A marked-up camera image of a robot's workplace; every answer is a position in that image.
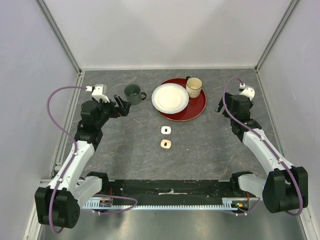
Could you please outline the right rear aluminium post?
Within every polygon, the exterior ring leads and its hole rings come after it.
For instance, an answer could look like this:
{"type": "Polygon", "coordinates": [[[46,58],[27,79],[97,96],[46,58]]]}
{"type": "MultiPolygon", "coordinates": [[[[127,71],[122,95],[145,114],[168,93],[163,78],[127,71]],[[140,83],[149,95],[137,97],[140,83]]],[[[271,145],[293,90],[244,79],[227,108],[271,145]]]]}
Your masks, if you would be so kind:
{"type": "Polygon", "coordinates": [[[276,44],[278,38],[282,34],[285,26],[287,25],[288,21],[290,20],[291,16],[293,15],[296,7],[300,3],[300,0],[291,0],[289,5],[287,6],[284,14],[282,15],[279,23],[277,24],[273,34],[271,35],[270,40],[268,41],[266,47],[264,48],[257,64],[255,65],[254,69],[255,72],[258,73],[261,67],[263,66],[264,62],[266,61],[267,57],[269,56],[270,52],[272,51],[274,45],[276,44]]]}

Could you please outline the white plate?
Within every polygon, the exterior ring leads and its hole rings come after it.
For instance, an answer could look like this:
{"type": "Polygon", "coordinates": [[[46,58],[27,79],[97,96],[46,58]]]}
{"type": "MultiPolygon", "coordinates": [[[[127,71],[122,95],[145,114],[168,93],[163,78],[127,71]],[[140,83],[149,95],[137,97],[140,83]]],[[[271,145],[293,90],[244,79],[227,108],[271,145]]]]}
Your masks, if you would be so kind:
{"type": "Polygon", "coordinates": [[[187,107],[189,94],[179,84],[165,83],[153,91],[151,101],[153,106],[161,113],[176,114],[187,107]]]}

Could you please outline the aluminium post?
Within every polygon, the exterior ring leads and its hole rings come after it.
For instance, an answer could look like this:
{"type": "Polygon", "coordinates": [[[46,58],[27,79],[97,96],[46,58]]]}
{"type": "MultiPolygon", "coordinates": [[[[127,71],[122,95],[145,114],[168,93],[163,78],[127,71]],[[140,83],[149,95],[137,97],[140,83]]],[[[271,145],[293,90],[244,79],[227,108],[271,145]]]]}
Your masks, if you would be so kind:
{"type": "Polygon", "coordinates": [[[277,24],[273,34],[271,35],[270,40],[268,41],[266,47],[264,48],[257,64],[255,65],[254,69],[255,72],[258,73],[261,67],[263,66],[264,62],[266,61],[267,57],[269,56],[270,52],[272,51],[274,45],[276,44],[278,38],[282,34],[285,26],[287,25],[288,21],[290,20],[291,16],[293,15],[296,7],[300,3],[300,0],[291,0],[289,5],[287,6],[284,14],[282,15],[279,23],[277,24]]]}
{"type": "Polygon", "coordinates": [[[39,7],[40,11],[42,12],[42,15],[44,16],[46,22],[48,23],[49,27],[51,28],[54,36],[56,37],[58,43],[60,44],[63,52],[67,56],[72,67],[74,68],[74,70],[78,74],[81,74],[82,70],[81,70],[74,54],[72,53],[66,39],[64,38],[57,22],[55,21],[54,16],[52,15],[49,7],[47,6],[46,1],[45,0],[35,0],[35,2],[37,4],[37,6],[39,7]]]}

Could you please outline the beige cup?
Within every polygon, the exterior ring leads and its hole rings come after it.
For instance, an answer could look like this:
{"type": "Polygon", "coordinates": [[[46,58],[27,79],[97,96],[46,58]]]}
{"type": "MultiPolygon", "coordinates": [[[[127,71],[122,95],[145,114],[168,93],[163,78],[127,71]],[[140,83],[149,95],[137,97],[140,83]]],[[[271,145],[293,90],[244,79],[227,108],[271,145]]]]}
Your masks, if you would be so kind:
{"type": "Polygon", "coordinates": [[[197,77],[186,77],[186,91],[190,98],[197,98],[202,90],[203,82],[197,77]]]}

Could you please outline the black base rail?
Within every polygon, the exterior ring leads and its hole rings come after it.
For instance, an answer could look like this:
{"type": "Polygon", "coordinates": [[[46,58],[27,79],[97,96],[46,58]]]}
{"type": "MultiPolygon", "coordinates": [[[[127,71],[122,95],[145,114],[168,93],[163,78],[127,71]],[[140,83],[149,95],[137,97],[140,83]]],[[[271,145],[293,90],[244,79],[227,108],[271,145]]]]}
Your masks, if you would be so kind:
{"type": "Polygon", "coordinates": [[[251,199],[255,197],[230,181],[219,180],[109,180],[103,195],[130,197],[138,206],[200,206],[221,205],[223,198],[251,199]]]}

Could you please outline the front aluminium frame rail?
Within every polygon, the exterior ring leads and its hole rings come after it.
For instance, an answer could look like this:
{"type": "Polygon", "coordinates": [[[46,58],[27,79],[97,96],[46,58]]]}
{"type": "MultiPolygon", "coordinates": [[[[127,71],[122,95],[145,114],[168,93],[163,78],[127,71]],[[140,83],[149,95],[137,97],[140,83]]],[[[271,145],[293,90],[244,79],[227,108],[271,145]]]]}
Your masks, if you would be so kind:
{"type": "Polygon", "coordinates": [[[52,179],[41,179],[39,183],[39,187],[46,188],[47,186],[50,185],[52,179]]]}

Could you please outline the pink earbud case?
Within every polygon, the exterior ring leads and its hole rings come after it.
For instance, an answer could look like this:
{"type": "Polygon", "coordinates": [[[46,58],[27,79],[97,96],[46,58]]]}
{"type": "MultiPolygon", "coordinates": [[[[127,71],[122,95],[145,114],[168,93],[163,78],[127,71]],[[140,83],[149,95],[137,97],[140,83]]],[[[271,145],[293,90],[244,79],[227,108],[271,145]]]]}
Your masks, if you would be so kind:
{"type": "Polygon", "coordinates": [[[172,142],[168,139],[163,139],[161,140],[160,142],[160,147],[163,148],[163,149],[170,149],[172,147],[172,142]]]}

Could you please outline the dark green mug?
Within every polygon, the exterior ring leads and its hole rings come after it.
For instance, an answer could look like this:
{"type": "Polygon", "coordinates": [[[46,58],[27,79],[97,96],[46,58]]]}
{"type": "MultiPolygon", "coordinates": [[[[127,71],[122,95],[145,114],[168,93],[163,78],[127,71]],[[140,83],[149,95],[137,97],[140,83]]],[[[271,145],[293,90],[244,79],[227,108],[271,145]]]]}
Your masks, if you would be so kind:
{"type": "Polygon", "coordinates": [[[147,98],[147,94],[141,91],[137,84],[129,84],[124,88],[126,100],[132,105],[138,105],[147,98]]]}

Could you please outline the left rear aluminium post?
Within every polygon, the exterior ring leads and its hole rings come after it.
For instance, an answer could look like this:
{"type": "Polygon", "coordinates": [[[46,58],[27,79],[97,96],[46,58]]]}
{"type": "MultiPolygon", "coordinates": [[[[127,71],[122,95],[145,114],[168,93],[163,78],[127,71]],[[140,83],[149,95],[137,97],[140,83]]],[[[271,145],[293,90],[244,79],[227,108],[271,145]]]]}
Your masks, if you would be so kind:
{"type": "Polygon", "coordinates": [[[51,28],[54,36],[56,37],[58,43],[60,44],[63,52],[67,56],[72,67],[74,68],[74,70],[78,74],[81,74],[82,70],[81,70],[74,54],[72,53],[66,39],[64,38],[57,22],[55,21],[54,16],[52,15],[49,7],[47,6],[46,1],[45,0],[35,0],[35,2],[37,4],[37,6],[39,7],[40,11],[42,12],[42,15],[44,16],[46,22],[48,23],[49,27],[51,28]]]}

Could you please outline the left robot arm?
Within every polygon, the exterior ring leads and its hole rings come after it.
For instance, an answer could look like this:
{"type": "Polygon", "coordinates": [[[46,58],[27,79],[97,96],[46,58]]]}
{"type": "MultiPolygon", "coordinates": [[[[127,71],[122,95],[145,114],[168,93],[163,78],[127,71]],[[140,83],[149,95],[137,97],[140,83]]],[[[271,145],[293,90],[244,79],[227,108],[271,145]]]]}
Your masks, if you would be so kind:
{"type": "Polygon", "coordinates": [[[55,229],[72,229],[78,222],[81,208],[97,194],[110,191],[108,175],[90,172],[82,183],[78,180],[103,137],[102,127],[109,119],[126,117],[131,103],[115,95],[114,101],[92,98],[81,105],[74,144],[61,169],[47,187],[39,187],[34,195],[38,222],[55,229]]]}

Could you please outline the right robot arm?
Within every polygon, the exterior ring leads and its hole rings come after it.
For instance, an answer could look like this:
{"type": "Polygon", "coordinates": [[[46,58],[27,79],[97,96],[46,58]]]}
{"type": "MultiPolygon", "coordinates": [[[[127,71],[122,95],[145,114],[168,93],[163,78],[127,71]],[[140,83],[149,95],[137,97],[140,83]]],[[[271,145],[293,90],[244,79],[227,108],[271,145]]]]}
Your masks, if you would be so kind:
{"type": "Polygon", "coordinates": [[[250,171],[232,174],[229,191],[235,197],[245,192],[263,200],[270,213],[286,212],[299,216],[308,206],[308,173],[286,160],[271,144],[261,125],[251,118],[252,101],[248,96],[223,93],[216,112],[230,119],[232,133],[260,162],[267,178],[250,171]]]}

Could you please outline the red round tray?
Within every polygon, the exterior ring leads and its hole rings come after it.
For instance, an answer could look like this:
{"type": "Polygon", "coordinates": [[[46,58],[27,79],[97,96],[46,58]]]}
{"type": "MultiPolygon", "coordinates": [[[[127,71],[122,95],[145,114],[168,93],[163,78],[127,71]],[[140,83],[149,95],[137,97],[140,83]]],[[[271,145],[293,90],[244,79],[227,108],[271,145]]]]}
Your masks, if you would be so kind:
{"type": "MultiPolygon", "coordinates": [[[[189,78],[191,77],[186,76],[185,78],[176,77],[176,78],[168,79],[162,82],[160,86],[164,84],[172,83],[172,84],[178,84],[185,88],[187,86],[187,80],[189,78]]],[[[158,112],[168,120],[175,121],[175,122],[186,122],[198,117],[204,111],[206,104],[207,104],[207,97],[206,97],[205,91],[202,89],[198,97],[189,99],[188,105],[184,110],[174,114],[163,113],[161,111],[158,111],[158,112]]]]}

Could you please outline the white earbud case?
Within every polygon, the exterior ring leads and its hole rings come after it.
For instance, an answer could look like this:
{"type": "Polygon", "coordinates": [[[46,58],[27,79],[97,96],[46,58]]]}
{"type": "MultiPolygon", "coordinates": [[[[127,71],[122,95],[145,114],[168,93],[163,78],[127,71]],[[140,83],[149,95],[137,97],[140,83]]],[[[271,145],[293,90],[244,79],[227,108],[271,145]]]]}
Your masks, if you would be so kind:
{"type": "Polygon", "coordinates": [[[162,126],[160,132],[163,135],[170,135],[172,132],[172,128],[170,126],[162,126]]]}

